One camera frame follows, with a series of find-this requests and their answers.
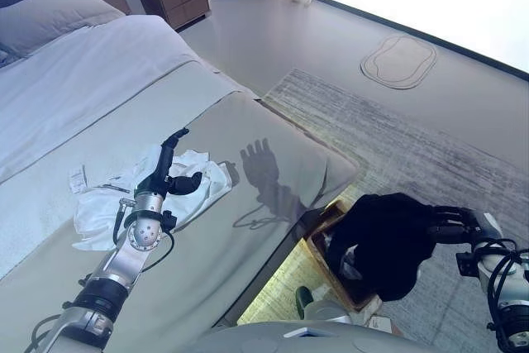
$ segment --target white towel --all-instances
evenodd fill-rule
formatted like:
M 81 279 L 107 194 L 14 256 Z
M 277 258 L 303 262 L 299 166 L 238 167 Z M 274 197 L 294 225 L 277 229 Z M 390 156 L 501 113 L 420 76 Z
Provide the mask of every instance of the white towel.
M 146 155 L 132 170 L 110 178 L 105 184 L 127 189 L 130 193 L 112 188 L 89 188 L 78 195 L 78 208 L 74 226 L 81 241 L 72 246 L 79 250 L 111 250 L 114 248 L 112 231 L 116 221 L 120 198 L 132 198 L 134 187 L 156 167 L 160 147 L 149 148 Z M 171 176 L 192 176 L 203 173 L 198 189 L 185 196 L 168 194 L 163 210 L 170 210 L 177 217 L 176 228 L 183 227 L 204 212 L 219 198 L 231 190 L 231 178 L 224 164 L 217 165 L 209 160 L 208 153 L 186 150 L 173 158 L 169 171 Z

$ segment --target robotic hand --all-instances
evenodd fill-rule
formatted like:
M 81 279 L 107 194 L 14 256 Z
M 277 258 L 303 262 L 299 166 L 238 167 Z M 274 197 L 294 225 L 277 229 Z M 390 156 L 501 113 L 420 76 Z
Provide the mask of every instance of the robotic hand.
M 155 171 L 136 187 L 134 200 L 120 200 L 114 227 L 116 248 L 91 274 L 79 281 L 83 290 L 72 303 L 63 305 L 64 311 L 52 329 L 41 336 L 36 336 L 36 329 L 33 331 L 26 352 L 101 352 L 105 347 L 117 315 L 140 274 L 161 262 L 174 247 L 170 230 L 175 226 L 176 217 L 169 211 L 162 212 L 165 196 L 167 193 L 189 194 L 200 185 L 201 173 L 192 177 L 169 176 L 174 148 L 179 138 L 187 133 L 188 129 L 184 128 L 170 136 L 161 145 Z M 126 232 L 118 237 L 127 207 L 132 207 L 132 211 L 125 219 Z M 149 254 L 160 243 L 162 232 L 171 239 L 171 248 L 154 264 L 144 267 Z
M 442 220 L 429 233 L 438 243 L 471 244 L 472 251 L 456 254 L 462 276 L 476 277 L 487 295 L 498 347 L 505 353 L 529 352 L 528 249 L 503 238 L 494 217 L 468 208 L 438 207 Z M 512 244 L 508 249 L 505 243 Z

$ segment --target black garment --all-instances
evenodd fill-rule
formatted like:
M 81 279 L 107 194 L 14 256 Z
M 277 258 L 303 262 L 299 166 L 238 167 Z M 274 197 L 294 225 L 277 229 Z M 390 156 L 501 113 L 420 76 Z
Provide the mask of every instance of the black garment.
M 341 259 L 358 245 L 354 267 L 362 274 L 362 287 L 383 301 L 403 298 L 417 281 L 418 266 L 436 245 L 427 234 L 434 219 L 433 206 L 403 193 L 364 195 L 334 228 L 326 262 L 345 281 Z

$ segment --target white duvet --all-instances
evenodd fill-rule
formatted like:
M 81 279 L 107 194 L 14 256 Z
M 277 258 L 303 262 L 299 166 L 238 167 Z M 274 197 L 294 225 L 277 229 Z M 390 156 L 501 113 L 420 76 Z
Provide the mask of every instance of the white duvet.
M 62 36 L 0 69 L 0 183 L 193 60 L 161 18 L 130 16 Z

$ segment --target gray pillow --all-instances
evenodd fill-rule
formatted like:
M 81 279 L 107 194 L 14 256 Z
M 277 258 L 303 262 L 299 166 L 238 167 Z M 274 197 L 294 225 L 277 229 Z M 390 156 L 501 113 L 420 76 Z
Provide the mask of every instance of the gray pillow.
M 0 8 L 0 50 L 26 57 L 65 33 L 123 16 L 103 0 L 22 0 Z

